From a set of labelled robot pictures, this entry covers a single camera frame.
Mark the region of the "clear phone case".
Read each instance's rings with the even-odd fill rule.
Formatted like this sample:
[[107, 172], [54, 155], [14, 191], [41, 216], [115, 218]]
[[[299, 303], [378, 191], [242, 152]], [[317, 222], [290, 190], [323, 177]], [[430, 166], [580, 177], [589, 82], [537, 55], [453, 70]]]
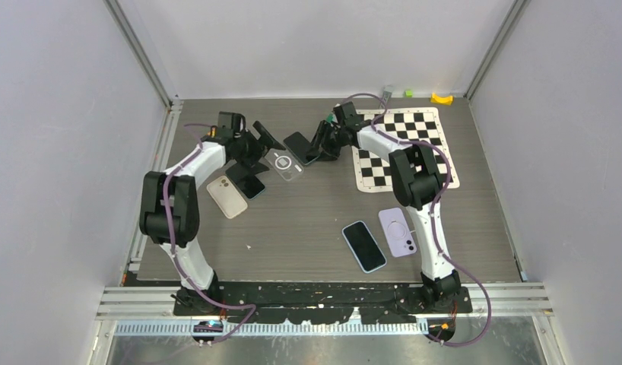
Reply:
[[265, 159], [270, 163], [274, 171], [286, 182], [292, 182], [300, 178], [304, 173], [303, 166], [287, 149], [271, 149], [265, 155]]

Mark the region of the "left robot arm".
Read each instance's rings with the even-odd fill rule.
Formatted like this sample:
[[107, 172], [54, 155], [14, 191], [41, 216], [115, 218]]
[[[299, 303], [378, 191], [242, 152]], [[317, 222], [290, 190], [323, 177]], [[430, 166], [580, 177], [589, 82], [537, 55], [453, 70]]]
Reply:
[[197, 241], [200, 227], [198, 188], [229, 161], [251, 174], [267, 171], [260, 160], [285, 147], [259, 122], [246, 127], [240, 113], [221, 112], [217, 123], [196, 135], [192, 152], [162, 172], [150, 171], [142, 183], [139, 229], [171, 259], [179, 273], [180, 293], [205, 315], [224, 307], [215, 270]]

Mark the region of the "teal phone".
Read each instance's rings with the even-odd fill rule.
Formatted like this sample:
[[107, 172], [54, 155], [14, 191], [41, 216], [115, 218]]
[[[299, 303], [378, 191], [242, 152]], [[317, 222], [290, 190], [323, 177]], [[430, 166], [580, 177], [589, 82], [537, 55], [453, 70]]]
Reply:
[[304, 166], [308, 166], [319, 159], [319, 152], [312, 149], [310, 141], [300, 132], [294, 132], [284, 138], [284, 145]]

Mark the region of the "lilac phone case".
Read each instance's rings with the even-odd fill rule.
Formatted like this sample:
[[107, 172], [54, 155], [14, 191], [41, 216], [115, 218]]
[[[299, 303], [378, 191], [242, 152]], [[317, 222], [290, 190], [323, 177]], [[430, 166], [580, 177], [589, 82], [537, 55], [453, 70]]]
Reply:
[[381, 210], [378, 218], [393, 257], [399, 258], [418, 252], [411, 229], [400, 208]]

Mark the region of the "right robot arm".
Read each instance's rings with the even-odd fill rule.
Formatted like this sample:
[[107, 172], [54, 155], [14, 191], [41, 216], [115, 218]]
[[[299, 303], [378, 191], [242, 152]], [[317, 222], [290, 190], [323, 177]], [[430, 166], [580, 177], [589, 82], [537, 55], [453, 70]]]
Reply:
[[308, 150], [310, 156], [334, 160], [349, 146], [375, 154], [391, 170], [392, 191], [414, 225], [421, 257], [419, 297], [433, 312], [442, 312], [462, 287], [449, 256], [440, 202], [449, 187], [452, 169], [444, 151], [421, 140], [401, 138], [383, 126], [383, 114], [365, 119], [351, 101], [337, 104], [331, 122], [320, 122]]

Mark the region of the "cream cased phone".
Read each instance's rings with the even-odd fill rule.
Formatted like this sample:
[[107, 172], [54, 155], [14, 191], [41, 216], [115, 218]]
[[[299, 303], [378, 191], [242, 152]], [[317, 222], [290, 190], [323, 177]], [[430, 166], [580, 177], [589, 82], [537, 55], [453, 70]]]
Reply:
[[248, 209], [248, 203], [227, 176], [219, 176], [206, 190], [227, 219], [234, 219]]

